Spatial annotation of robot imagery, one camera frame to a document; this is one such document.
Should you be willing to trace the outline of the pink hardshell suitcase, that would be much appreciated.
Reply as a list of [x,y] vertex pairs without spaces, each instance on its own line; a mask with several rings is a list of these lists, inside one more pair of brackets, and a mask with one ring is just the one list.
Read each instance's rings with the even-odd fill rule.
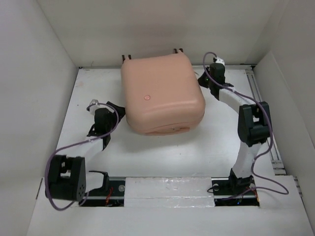
[[133,59],[121,67],[126,120],[135,132],[169,135],[188,132],[205,114],[205,98],[189,58],[178,51]]

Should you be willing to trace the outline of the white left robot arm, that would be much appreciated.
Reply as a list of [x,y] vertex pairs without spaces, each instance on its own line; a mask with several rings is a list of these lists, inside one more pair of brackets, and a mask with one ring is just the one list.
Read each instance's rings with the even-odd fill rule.
[[45,167],[45,195],[53,208],[61,210],[54,200],[66,200],[72,204],[83,202],[90,191],[99,195],[109,191],[106,172],[88,170],[87,163],[105,150],[111,140],[111,133],[125,116],[124,107],[111,102],[93,100],[87,107],[94,123],[85,140],[60,147],[49,157]]

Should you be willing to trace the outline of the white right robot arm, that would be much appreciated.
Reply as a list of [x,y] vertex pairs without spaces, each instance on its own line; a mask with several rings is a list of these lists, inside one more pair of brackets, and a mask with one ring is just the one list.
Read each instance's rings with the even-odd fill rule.
[[232,84],[225,82],[225,66],[222,63],[214,62],[205,66],[198,83],[201,87],[209,89],[214,98],[238,114],[237,133],[241,141],[240,149],[227,183],[219,184],[219,189],[228,195],[239,194],[253,183],[254,159],[261,145],[270,137],[267,121],[270,117],[269,105],[266,102],[256,103],[238,94]]

